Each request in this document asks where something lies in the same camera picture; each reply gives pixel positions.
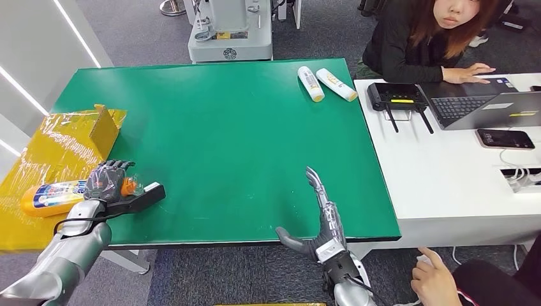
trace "robotic arm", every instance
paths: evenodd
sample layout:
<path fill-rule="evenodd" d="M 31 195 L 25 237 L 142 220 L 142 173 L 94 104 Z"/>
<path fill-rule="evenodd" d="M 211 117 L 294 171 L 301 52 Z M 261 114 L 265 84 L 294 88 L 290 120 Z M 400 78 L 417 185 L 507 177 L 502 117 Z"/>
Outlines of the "robotic arm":
<path fill-rule="evenodd" d="M 126 170 L 133 162 L 107 161 L 94 169 L 87 181 L 85 200 L 55 226 L 54 236 L 32 270 L 0 292 L 0 306 L 66 305 L 75 288 L 111 242 L 105 222 L 134 214 L 165 198 L 165 189 L 152 183 L 138 196 L 121 196 Z"/>
<path fill-rule="evenodd" d="M 325 288 L 338 306 L 376 306 L 369 286 L 365 285 L 367 280 L 360 277 L 364 274 L 366 278 L 362 263 L 347 249 L 336 204 L 327 198 L 318 174 L 310 167 L 306 168 L 306 177 L 318 198 L 320 233 L 312 240 L 301 240 L 278 227 L 276 233 L 280 242 L 323 265 Z"/>

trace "led light strip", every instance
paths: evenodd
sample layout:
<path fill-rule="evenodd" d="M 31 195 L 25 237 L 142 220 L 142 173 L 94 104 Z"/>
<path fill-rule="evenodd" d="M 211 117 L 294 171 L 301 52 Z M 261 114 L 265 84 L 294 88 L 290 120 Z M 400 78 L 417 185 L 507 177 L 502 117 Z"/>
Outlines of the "led light strip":
<path fill-rule="evenodd" d="M 5 143 L 2 139 L 0 139 L 0 145 L 2 147 L 6 148 L 6 150 L 10 151 L 11 153 L 13 153 L 16 156 L 20 157 L 20 153 L 17 152 L 17 150 L 15 150 L 11 145 L 8 145 L 7 143 Z"/>
<path fill-rule="evenodd" d="M 96 57 L 94 56 L 94 54 L 92 53 L 92 51 L 90 51 L 90 48 L 88 47 L 88 45 L 87 45 L 86 42 L 84 41 L 83 36 L 81 36 L 81 34 L 79 33 L 79 31 L 78 31 L 77 28 L 75 27 L 75 24 L 73 24 L 73 22 L 71 21 L 70 17 L 69 17 L 68 14 L 66 13 L 66 11 L 64 11 L 64 8 L 62 7 L 62 5 L 60 5 L 60 2 L 58 2 L 58 0 L 52 0 L 52 1 L 54 2 L 54 4 L 56 4 L 56 7 L 58 8 L 58 10 L 59 10 L 60 13 L 62 14 L 62 16 L 64 16 L 64 18 L 66 19 L 66 21 L 67 21 L 68 24 L 70 25 L 71 30 L 73 30 L 73 32 L 75 33 L 75 36 L 77 36 L 77 38 L 78 38 L 79 41 L 81 42 L 81 45 L 83 45 L 83 47 L 85 48 L 85 50 L 86 50 L 86 52 L 88 53 L 88 55 L 90 55 L 90 58 L 92 59 L 92 61 L 93 61 L 94 64 L 96 65 L 96 67 L 101 68 L 101 65 L 99 64 L 98 60 L 96 59 Z"/>
<path fill-rule="evenodd" d="M 11 83 L 16 90 L 18 90 L 32 105 L 34 105 L 43 115 L 47 116 L 49 113 L 32 97 L 22 86 L 17 83 L 17 81 L 11 77 L 11 75 L 0 66 L 0 75 L 6 78 L 6 80 Z"/>

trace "green tabletop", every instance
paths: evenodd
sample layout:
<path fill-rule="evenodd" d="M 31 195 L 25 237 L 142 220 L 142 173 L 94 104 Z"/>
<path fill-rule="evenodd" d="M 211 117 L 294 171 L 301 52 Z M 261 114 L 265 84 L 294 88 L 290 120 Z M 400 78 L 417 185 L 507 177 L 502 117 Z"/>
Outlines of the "green tabletop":
<path fill-rule="evenodd" d="M 297 78 L 327 68 L 353 87 L 344 59 L 78 70 L 52 112 L 128 110 L 110 158 L 137 163 L 167 197 L 108 223 L 112 245 L 275 242 L 285 227 L 317 236 L 314 168 L 348 241 L 396 240 L 396 217 L 357 100 Z"/>

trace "smartphone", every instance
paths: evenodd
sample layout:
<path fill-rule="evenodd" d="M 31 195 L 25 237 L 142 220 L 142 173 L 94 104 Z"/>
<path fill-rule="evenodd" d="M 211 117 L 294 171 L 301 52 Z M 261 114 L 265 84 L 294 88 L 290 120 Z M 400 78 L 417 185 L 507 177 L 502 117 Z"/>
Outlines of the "smartphone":
<path fill-rule="evenodd" d="M 535 146 L 528 134 L 523 131 L 501 129 L 478 129 L 477 138 L 481 146 L 494 149 L 533 150 Z"/>

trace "white machine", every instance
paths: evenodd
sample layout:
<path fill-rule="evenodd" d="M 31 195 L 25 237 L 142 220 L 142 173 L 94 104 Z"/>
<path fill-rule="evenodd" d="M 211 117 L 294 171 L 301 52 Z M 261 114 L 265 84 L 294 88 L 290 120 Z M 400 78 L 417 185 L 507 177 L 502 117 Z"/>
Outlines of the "white machine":
<path fill-rule="evenodd" d="M 188 42 L 197 62 L 272 59 L 268 0 L 200 0 Z"/>

